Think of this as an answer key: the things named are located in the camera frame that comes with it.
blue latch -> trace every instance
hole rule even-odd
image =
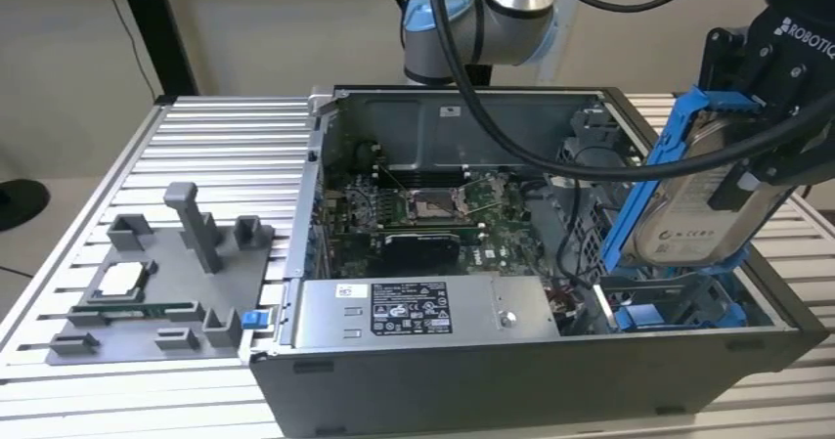
[[[266,329],[270,326],[270,311],[251,310],[240,319],[242,329]]]

warning label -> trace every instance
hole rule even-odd
[[[371,303],[376,336],[452,333],[447,283],[371,285]]]

metal rail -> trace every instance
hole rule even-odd
[[[673,96],[635,95],[630,100],[661,128]],[[162,204],[164,187],[175,179],[198,182],[202,209],[211,210],[219,221],[260,214],[276,227],[260,302],[267,307],[279,300],[306,121],[302,98],[184,98],[150,116],[0,326],[12,331],[0,353],[4,438],[280,436],[259,387],[239,360],[50,367],[43,364],[43,343],[64,325],[55,316],[79,300],[90,284],[107,250],[104,229],[112,217],[143,212],[154,225],[175,225],[174,213]],[[802,199],[793,198],[754,244],[823,324],[835,330],[833,226]],[[833,431],[835,336],[785,371],[747,377],[694,417],[566,424],[490,435],[746,439],[833,437]],[[478,438],[484,433],[455,437]]]

black pole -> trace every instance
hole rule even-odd
[[[128,0],[166,95],[199,95],[168,0]]]

robotic arm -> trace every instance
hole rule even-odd
[[[446,0],[460,57],[470,65],[522,65],[547,53],[556,37],[554,0]],[[408,0],[404,14],[407,78],[452,83],[431,0]]]

